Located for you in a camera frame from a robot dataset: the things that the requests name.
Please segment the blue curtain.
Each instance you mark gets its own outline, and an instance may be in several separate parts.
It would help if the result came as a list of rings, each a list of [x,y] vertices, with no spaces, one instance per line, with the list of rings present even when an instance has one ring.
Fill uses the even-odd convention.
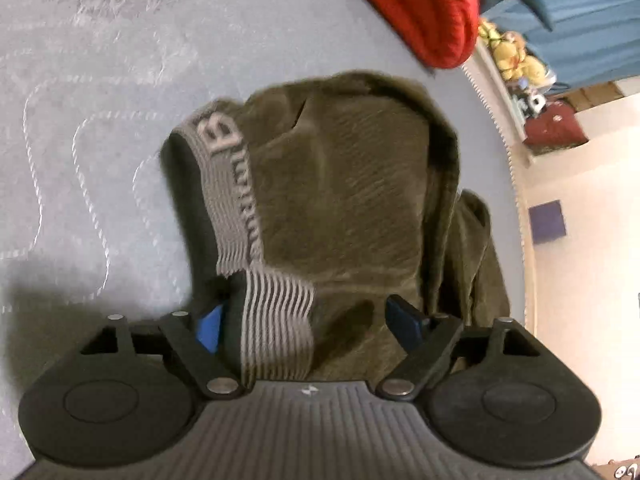
[[[551,30],[518,0],[498,2],[484,15],[524,36],[529,50],[554,70],[562,91],[638,75],[639,0],[542,2]]]

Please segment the dark red bag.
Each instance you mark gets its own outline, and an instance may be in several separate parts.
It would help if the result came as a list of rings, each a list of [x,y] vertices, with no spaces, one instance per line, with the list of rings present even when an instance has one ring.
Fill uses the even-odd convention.
[[[589,141],[574,108],[563,100],[549,102],[537,117],[528,118],[525,135],[524,144],[535,151],[576,148]]]

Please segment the red folded blanket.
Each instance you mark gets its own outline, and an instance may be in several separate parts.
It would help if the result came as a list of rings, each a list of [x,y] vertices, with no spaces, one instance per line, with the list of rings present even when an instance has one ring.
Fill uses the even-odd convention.
[[[472,54],[478,0],[368,0],[425,66],[451,70]]]

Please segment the yellow plush toys pile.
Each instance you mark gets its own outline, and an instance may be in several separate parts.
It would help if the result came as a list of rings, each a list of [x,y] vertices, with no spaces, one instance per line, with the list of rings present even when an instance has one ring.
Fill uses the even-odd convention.
[[[550,86],[549,69],[539,58],[527,50],[526,41],[519,32],[500,32],[498,27],[484,18],[478,24],[478,36],[488,50],[505,82],[518,82],[525,78],[536,88]]]

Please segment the dark olive brown pants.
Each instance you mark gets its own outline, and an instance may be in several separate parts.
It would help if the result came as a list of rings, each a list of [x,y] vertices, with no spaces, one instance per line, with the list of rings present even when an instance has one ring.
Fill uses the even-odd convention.
[[[347,72],[210,102],[160,156],[198,306],[221,306],[243,385],[379,382],[404,354],[392,295],[473,327],[510,312],[488,208],[415,81]]]

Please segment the purple wall patch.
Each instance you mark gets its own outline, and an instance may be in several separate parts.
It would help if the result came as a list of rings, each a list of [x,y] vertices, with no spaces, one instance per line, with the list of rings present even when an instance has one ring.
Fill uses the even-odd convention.
[[[528,213],[535,245],[553,242],[566,235],[566,225],[559,200],[530,207]]]

